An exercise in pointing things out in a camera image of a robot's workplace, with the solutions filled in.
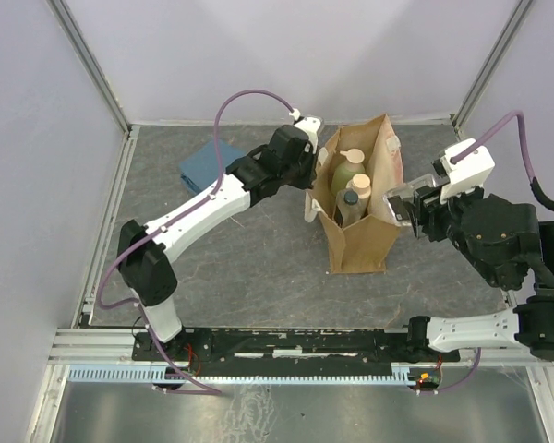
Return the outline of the green pump bottle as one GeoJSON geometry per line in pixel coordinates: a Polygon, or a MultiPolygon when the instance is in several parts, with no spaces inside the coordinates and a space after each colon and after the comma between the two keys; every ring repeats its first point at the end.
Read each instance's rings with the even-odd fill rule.
{"type": "Polygon", "coordinates": [[[336,196],[339,191],[345,189],[347,183],[356,174],[363,174],[365,172],[365,154],[362,150],[343,150],[340,151],[340,154],[343,156],[343,162],[335,168],[331,180],[331,194],[333,196],[336,196]]]}

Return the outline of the brown canvas bag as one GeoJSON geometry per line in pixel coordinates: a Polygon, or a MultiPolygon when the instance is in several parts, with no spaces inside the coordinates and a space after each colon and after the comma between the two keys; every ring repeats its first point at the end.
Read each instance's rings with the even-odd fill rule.
{"type": "Polygon", "coordinates": [[[332,273],[386,269],[400,227],[384,194],[402,183],[401,143],[386,114],[341,126],[319,150],[305,217],[323,226],[332,273]]]}

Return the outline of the cream plastic bottle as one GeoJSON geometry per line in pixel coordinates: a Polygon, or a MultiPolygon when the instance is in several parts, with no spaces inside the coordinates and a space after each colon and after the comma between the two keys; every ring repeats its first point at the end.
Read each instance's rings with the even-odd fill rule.
{"type": "Polygon", "coordinates": [[[371,197],[371,180],[366,174],[355,174],[351,180],[347,182],[347,187],[354,190],[359,197],[359,206],[362,210],[362,215],[367,214],[367,206],[371,197]]]}

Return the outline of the square clear bottle black cap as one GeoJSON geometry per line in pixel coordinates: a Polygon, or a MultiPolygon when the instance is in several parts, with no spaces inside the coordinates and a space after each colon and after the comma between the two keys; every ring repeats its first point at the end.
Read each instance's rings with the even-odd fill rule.
{"type": "Polygon", "coordinates": [[[351,188],[341,190],[336,197],[334,221],[341,229],[345,229],[358,222],[362,217],[357,193],[351,188]]]}

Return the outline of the tall clear bottle black cap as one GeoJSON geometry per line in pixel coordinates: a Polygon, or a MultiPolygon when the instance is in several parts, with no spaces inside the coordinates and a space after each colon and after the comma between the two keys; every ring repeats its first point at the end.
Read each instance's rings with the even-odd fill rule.
{"type": "Polygon", "coordinates": [[[407,227],[412,224],[416,191],[422,187],[435,188],[439,185],[438,178],[433,174],[424,174],[416,179],[403,183],[388,190],[383,195],[383,201],[387,204],[391,214],[391,222],[399,227],[407,227]]]}

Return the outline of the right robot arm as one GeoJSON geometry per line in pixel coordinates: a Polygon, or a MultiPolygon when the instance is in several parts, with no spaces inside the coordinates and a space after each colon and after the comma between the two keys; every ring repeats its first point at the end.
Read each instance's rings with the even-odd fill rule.
{"type": "Polygon", "coordinates": [[[533,274],[536,291],[494,314],[411,318],[403,339],[408,356],[423,361],[463,348],[526,348],[554,362],[554,221],[540,221],[532,204],[486,195],[481,187],[442,202],[439,188],[422,186],[401,204],[414,233],[449,241],[490,287],[519,291],[533,274]]]}

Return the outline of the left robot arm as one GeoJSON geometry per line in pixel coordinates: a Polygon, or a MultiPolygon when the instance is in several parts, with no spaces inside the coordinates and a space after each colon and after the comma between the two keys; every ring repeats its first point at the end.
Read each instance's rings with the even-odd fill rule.
{"type": "Polygon", "coordinates": [[[138,297],[155,334],[152,347],[163,359],[177,359],[186,346],[175,310],[178,281],[172,264],[218,224],[281,187],[311,188],[321,127],[315,116],[278,127],[268,143],[234,160],[220,179],[187,203],[144,225],[132,220],[122,227],[118,253],[128,256],[116,267],[138,297]]]}

